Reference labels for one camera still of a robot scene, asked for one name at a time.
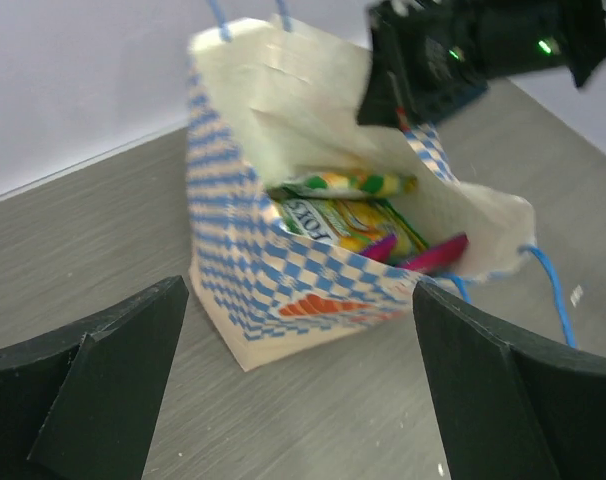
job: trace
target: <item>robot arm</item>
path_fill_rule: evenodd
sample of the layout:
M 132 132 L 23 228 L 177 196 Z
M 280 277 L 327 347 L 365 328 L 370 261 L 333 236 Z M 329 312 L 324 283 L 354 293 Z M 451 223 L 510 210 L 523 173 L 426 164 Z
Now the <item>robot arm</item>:
M 434 121 L 470 88 L 550 68 L 568 68 L 580 89 L 606 59 L 601 0 L 384 0 L 368 19 L 360 125 Z

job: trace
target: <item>blue rope handle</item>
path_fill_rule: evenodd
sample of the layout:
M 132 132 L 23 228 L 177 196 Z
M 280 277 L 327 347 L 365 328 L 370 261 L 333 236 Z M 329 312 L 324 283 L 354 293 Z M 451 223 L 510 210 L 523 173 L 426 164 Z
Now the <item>blue rope handle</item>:
M 545 255 L 545 253 L 543 253 L 540 248 L 535 247 L 534 245 L 524 245 L 519 248 L 519 253 L 525 252 L 534 255 L 534 257 L 539 261 L 539 263 L 547 273 L 547 276 L 550 279 L 550 283 L 552 284 L 554 305 L 556 306 L 556 311 L 559 315 L 559 320 L 561 321 L 561 328 L 563 329 L 565 342 L 572 348 L 578 348 L 576 343 L 576 337 L 574 336 L 574 330 L 572 328 L 572 322 L 570 321 L 567 309 L 565 308 L 561 280 L 559 279 L 559 276 L 556 273 L 552 261 L 547 255 Z M 454 283 L 454 286 L 458 289 L 461 298 L 463 298 L 463 300 L 465 300 L 467 303 L 472 303 L 470 299 L 470 294 L 468 293 L 467 287 L 465 286 L 465 281 L 461 277 L 450 273 L 441 275 L 440 278 L 452 281 L 452 283 Z
M 207 0 L 207 3 L 212 9 L 212 13 L 214 13 L 216 24 L 219 27 L 219 32 L 221 33 L 221 40 L 226 43 L 231 42 L 232 34 L 230 33 L 230 29 L 227 26 L 225 14 L 223 13 L 223 9 L 219 5 L 218 0 Z M 291 32 L 292 17 L 290 16 L 290 11 L 287 7 L 287 3 L 285 3 L 285 0 L 276 0 L 276 6 L 278 8 L 279 15 L 281 16 L 281 21 L 283 22 L 283 30 L 285 30 L 286 32 Z

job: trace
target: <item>pink item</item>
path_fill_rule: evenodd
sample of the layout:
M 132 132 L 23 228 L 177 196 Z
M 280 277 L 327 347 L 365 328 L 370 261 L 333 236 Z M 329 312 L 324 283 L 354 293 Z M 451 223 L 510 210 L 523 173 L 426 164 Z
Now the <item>pink item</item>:
M 467 235 L 461 233 L 435 247 L 427 249 L 414 258 L 406 260 L 399 264 L 398 268 L 419 273 L 430 273 L 449 267 L 463 256 L 468 244 Z
M 376 243 L 373 243 L 365 250 L 359 252 L 360 255 L 377 262 L 385 263 L 390 257 L 392 250 L 396 247 L 396 235 L 389 235 Z

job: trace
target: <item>snack package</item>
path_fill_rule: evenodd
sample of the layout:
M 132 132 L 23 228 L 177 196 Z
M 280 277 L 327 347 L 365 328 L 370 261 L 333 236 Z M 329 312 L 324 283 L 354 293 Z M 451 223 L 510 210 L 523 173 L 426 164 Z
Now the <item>snack package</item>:
M 291 198 L 275 203 L 292 233 L 352 252 L 394 235 L 396 245 L 386 262 L 392 265 L 427 249 L 426 242 L 384 200 Z
M 286 192 L 299 197 L 350 200 L 387 198 L 409 193 L 415 187 L 415 176 L 363 171 L 309 173 L 290 179 L 281 186 Z

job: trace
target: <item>table surface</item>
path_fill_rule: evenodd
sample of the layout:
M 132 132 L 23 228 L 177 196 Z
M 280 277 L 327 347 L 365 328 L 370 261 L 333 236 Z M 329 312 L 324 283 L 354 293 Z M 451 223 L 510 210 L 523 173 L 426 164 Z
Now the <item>table surface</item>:
M 507 82 L 440 130 L 459 178 L 535 206 L 566 297 L 584 292 L 580 346 L 606 356 L 606 158 Z M 0 347 L 187 279 L 184 155 L 179 131 L 0 203 Z M 562 339 L 535 262 L 471 295 Z M 146 480 L 429 480 L 439 464 L 449 478 L 411 321 L 245 374 L 190 298 Z

